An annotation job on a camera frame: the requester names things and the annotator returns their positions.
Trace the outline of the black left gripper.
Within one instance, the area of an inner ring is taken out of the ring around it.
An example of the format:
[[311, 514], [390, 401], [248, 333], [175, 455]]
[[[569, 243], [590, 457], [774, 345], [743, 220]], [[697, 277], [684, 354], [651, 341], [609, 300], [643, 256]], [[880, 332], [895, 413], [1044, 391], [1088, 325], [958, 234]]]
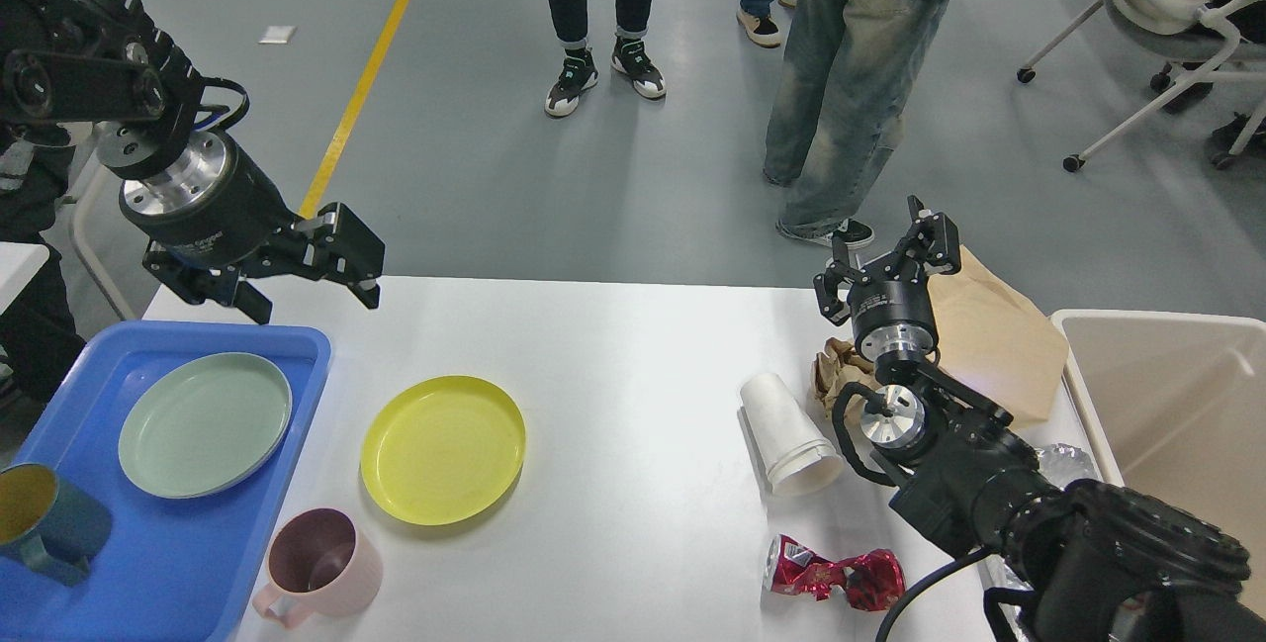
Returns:
[[[268, 323], [272, 303], [246, 277], [280, 274], [341, 282], [370, 310], [380, 305], [384, 241], [342, 203], [298, 220], [279, 187], [225, 133], [192, 133], [165, 172], [127, 179], [119, 206], [158, 242], [146, 246], [141, 266], [189, 305], [214, 301]], [[230, 266], [239, 260], [241, 272]]]

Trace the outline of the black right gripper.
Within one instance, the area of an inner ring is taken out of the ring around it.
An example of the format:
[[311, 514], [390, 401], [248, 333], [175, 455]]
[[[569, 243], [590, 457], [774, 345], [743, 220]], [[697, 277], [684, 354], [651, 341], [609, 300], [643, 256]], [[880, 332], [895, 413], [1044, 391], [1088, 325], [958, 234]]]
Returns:
[[[944, 211], [932, 211], [915, 195], [906, 199], [912, 224], [890, 255], [882, 274], [866, 274], [849, 260], [849, 244], [830, 239], [830, 260], [813, 280], [818, 312], [833, 325], [849, 318], [855, 346], [863, 360], [925, 361], [936, 353], [938, 330], [928, 281], [933, 274], [960, 274], [961, 241]], [[841, 287], [849, 290], [849, 304]]]

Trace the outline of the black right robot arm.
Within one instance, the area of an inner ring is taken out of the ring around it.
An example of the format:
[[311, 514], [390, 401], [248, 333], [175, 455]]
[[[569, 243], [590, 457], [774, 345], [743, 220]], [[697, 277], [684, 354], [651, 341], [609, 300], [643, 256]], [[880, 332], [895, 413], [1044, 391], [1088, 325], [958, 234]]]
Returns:
[[876, 387], [849, 382], [828, 406], [841, 451], [861, 477], [950, 563], [882, 615], [887, 639], [915, 596], [998, 556], [1020, 589], [990, 588], [998, 641], [1261, 641], [1263, 619], [1239, 601], [1248, 551], [1217, 526], [1125, 486], [1079, 479], [1058, 488], [1012, 413], [938, 366], [928, 282], [962, 267], [955, 222], [908, 200], [894, 249], [857, 268], [852, 238], [830, 236], [813, 285], [824, 318], [855, 330]]

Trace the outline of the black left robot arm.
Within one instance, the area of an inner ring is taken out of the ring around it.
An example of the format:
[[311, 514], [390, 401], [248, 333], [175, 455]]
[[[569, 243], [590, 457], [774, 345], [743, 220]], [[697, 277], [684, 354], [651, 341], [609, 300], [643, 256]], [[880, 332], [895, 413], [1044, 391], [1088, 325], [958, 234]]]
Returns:
[[148, 237], [143, 267], [182, 301], [268, 323], [256, 280], [341, 282], [379, 306], [385, 244], [347, 205], [303, 218], [230, 135], [249, 110], [205, 77], [141, 0], [3, 0], [3, 146], [72, 146], [122, 179], [119, 208]]

